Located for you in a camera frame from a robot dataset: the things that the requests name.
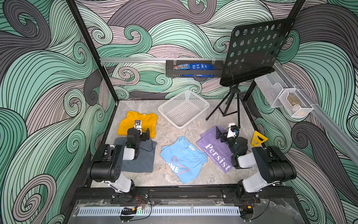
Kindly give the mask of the purple Persist t-shirt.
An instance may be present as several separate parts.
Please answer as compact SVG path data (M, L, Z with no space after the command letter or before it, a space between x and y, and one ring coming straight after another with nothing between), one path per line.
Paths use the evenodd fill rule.
M216 128L221 132L225 131L222 127L215 126L201 134L196 144L226 174L233 168L232 153L226 143L221 142L220 138L216 139Z

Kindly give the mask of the yellow t-shirt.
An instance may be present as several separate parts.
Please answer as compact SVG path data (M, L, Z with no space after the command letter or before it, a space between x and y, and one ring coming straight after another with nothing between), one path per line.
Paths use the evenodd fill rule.
M129 111L127 117L120 122L118 127L118 135L127 135L127 131L130 128L134 128L135 121L141 120L141 127L143 130L149 129L151 138L156 136L156 125L158 116L154 113L143 113Z

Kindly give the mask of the grey-blue t-shirt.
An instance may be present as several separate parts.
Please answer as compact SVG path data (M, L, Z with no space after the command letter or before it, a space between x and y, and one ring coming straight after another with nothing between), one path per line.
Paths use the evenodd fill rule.
M121 172L152 173L157 143L139 138L138 151L124 149Z

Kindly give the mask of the light blue t-shirt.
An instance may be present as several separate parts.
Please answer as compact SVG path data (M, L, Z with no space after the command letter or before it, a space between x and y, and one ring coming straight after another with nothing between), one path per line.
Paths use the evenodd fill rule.
M164 146L160 156L183 184L196 179L208 161L207 154L197 149L184 136L180 136L175 143Z

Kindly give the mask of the white plastic basket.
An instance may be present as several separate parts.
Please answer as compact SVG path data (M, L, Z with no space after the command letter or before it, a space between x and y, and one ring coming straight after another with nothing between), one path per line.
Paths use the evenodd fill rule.
M186 90L160 105L158 111L177 129L183 129L209 107L208 101Z

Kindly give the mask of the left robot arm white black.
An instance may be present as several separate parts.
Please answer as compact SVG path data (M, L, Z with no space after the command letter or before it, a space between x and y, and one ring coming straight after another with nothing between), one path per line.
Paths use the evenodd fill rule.
M121 173L122 164L123 161L136 160L141 142L150 138L149 129L134 127L128 129L125 144L100 144L87 168L87 178L107 184L116 193L133 194L134 182Z

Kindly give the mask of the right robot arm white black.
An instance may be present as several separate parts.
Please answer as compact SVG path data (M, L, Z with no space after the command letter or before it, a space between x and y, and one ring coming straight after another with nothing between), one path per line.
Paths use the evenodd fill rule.
M253 147L249 152L248 140L238 134L236 126L229 127L227 132L216 128L216 139L229 147L232 154L231 163L235 169L258 168L258 172L238 182L236 191L240 196L296 178L294 165L278 147Z

